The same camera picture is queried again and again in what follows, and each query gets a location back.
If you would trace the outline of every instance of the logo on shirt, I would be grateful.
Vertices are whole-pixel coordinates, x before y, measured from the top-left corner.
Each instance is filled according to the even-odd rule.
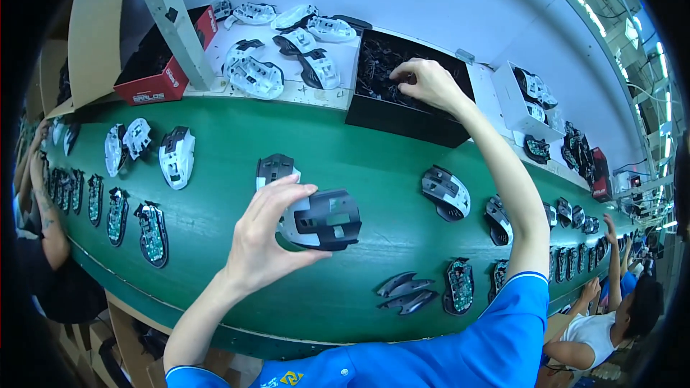
[[[294,371],[289,371],[289,372],[285,373],[285,376],[280,378],[280,382],[282,382],[284,384],[290,384],[292,386],[295,386],[302,379],[302,376],[304,376],[303,373],[295,374]]]

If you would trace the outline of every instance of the blue polo shirt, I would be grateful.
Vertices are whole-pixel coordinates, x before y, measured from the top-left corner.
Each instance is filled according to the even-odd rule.
[[[303,360],[266,361],[251,387],[533,387],[547,307],[547,279],[519,273],[461,333],[359,343]],[[166,381],[168,388],[228,388],[220,376],[193,366],[170,369]]]

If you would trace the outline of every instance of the white shelf surface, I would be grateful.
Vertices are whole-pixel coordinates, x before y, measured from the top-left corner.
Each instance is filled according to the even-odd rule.
[[[278,46],[273,42],[273,36],[278,34],[277,31],[271,29],[271,26],[266,24],[263,26],[252,26],[242,24],[240,22],[234,23],[230,29],[223,27],[223,22],[219,23],[218,32],[213,41],[206,49],[206,58],[211,64],[211,68],[216,74],[216,80],[213,83],[211,90],[199,91],[189,84],[184,92],[184,96],[202,97],[227,97],[227,98],[250,98],[240,90],[233,90],[227,83],[221,73],[221,65],[225,63],[225,56],[231,45],[242,39],[258,39],[266,46],[263,48],[261,56],[256,58],[261,62],[272,62],[274,65],[283,70],[285,77],[285,89],[283,93],[275,100],[280,102],[292,102],[303,105],[312,105],[314,107],[325,107],[340,109],[347,111],[352,95],[355,91],[356,83],[356,66],[359,54],[359,43],[361,38],[344,42],[341,44],[318,42],[319,48],[324,48],[331,57],[335,60],[336,65],[340,71],[341,83],[337,89],[320,90],[307,86],[300,74],[302,73],[302,65],[294,57],[283,56],[279,52]],[[381,27],[374,27],[374,30],[389,33],[394,36],[409,39],[414,42],[434,48],[445,54],[454,56],[454,53],[437,45],[430,44],[424,40],[406,36],[392,30],[383,29]],[[562,140],[551,143],[551,160],[546,165],[539,165],[532,161],[524,152],[522,148],[522,141],[524,135],[513,133],[506,128],[505,121],[501,110],[498,97],[496,97],[496,89],[491,80],[493,71],[478,63],[468,65],[467,71],[469,73],[470,82],[472,83],[472,90],[474,92],[475,101],[479,110],[487,117],[488,121],[501,134],[504,139],[513,147],[513,150],[518,157],[530,165],[542,168],[552,174],[555,174],[570,183],[577,185],[587,191],[589,186],[584,178],[580,177],[575,171],[569,169],[563,157],[561,156]]]
[[[242,39],[258,39],[264,43],[263,51],[254,56],[260,62],[272,62],[280,67],[285,79],[285,89],[275,100],[313,105],[315,107],[336,108],[347,110],[352,93],[355,89],[355,68],[359,51],[360,37],[349,42],[331,43],[319,42],[318,47],[330,53],[340,72],[340,86],[332,90],[320,90],[307,86],[302,80],[302,65],[296,56],[283,56],[280,48],[273,42],[273,37],[279,32],[271,29],[269,24],[252,26],[234,23],[230,29],[225,29],[223,22],[218,24],[218,32],[206,49],[206,59],[211,64],[216,80],[211,90],[199,91],[189,84],[183,96],[220,96],[228,98],[250,98],[240,90],[233,90],[221,73],[221,65],[230,47]]]

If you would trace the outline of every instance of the tattooed arm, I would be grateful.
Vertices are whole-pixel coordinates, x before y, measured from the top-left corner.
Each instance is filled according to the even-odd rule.
[[[43,232],[41,245],[47,262],[55,271],[69,257],[70,245],[62,231],[57,208],[43,185],[43,159],[39,151],[32,154],[30,162],[31,184],[41,212],[41,232]]]

